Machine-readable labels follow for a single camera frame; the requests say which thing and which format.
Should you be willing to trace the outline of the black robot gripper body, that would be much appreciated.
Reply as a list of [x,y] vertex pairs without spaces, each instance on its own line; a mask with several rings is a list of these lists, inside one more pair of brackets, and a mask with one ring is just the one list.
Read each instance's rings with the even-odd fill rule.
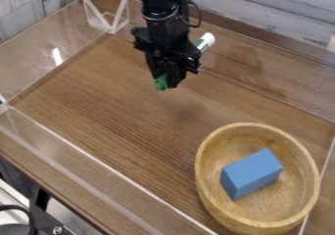
[[174,11],[168,14],[143,13],[147,25],[135,26],[131,33],[135,37],[135,48],[144,55],[164,57],[168,61],[184,65],[187,71],[196,73],[200,67],[202,54],[190,40],[190,28],[199,24],[190,23],[188,12]]

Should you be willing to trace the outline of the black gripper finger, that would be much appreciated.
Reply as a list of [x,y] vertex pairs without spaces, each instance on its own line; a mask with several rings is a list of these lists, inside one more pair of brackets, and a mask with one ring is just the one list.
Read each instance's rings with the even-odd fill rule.
[[167,71],[167,59],[164,57],[156,57],[152,54],[145,55],[147,65],[154,79],[168,79]]
[[167,62],[167,86],[176,88],[180,81],[186,78],[187,69],[183,64],[168,61]]

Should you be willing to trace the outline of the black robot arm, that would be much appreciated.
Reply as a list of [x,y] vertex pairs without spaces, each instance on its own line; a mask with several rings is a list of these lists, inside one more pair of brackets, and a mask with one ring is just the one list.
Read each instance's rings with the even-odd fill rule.
[[141,0],[141,16],[145,27],[133,27],[133,45],[145,54],[145,61],[158,90],[176,88],[190,72],[198,73],[202,52],[191,42],[190,28],[202,24],[190,22],[191,0]]

